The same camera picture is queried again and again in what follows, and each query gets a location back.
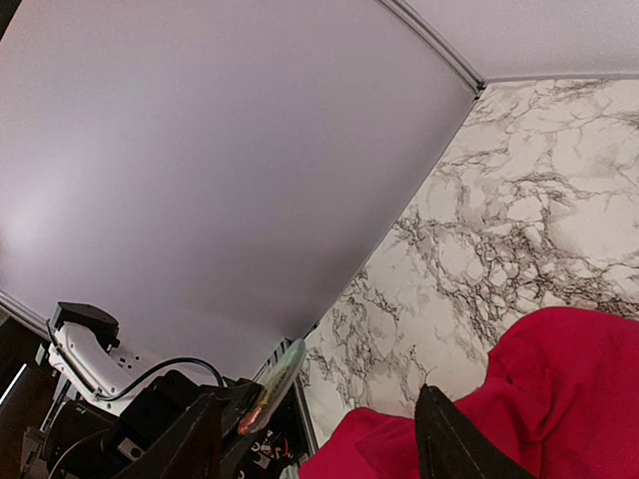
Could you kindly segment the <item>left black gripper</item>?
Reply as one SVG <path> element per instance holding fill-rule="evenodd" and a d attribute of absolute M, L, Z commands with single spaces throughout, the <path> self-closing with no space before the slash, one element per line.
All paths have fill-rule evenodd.
<path fill-rule="evenodd" d="M 265 389 L 248 379 L 220 391 L 222 478 L 280 478 L 300 462 L 300 415 L 291 387 L 270 414 L 258 410 Z"/>

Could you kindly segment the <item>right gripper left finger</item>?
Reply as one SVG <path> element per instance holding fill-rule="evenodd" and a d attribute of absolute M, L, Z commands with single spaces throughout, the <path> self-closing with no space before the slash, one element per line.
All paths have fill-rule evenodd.
<path fill-rule="evenodd" d="M 220 478 L 221 463 L 221 408 L 213 394 L 204 394 L 114 478 Z"/>

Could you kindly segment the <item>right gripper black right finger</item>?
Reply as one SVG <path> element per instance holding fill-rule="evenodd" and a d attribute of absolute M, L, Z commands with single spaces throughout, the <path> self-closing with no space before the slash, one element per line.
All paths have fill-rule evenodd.
<path fill-rule="evenodd" d="M 421 387 L 414 420 L 422 478 L 524 479 L 532 476 L 499 451 L 435 386 Z"/>

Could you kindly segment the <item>red t-shirt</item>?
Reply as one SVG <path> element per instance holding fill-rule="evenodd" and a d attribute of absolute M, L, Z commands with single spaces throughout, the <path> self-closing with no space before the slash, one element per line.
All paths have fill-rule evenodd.
<path fill-rule="evenodd" d="M 452 401 L 530 478 L 638 474 L 638 324 L 547 307 L 490 351 L 481 386 Z M 301 469 L 304 478 L 422 478 L 415 420 L 358 408 Z"/>

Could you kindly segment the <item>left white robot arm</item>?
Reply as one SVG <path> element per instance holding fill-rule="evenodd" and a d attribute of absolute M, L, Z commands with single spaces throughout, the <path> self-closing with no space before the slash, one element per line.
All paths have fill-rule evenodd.
<path fill-rule="evenodd" d="M 162 359 L 89 304 L 59 302 L 37 353 L 77 391 L 41 458 L 51 478 L 279 478 L 306 448 L 293 405 L 302 341 L 259 378 L 190 356 Z"/>

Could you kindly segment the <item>left aluminium frame post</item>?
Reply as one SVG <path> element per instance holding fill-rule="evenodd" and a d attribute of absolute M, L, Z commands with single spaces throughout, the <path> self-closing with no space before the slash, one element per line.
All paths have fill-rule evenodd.
<path fill-rule="evenodd" d="M 480 99 L 486 89 L 486 81 L 413 6 L 404 0 L 378 0 L 378 3 L 435 52 L 471 90 L 474 100 Z"/>

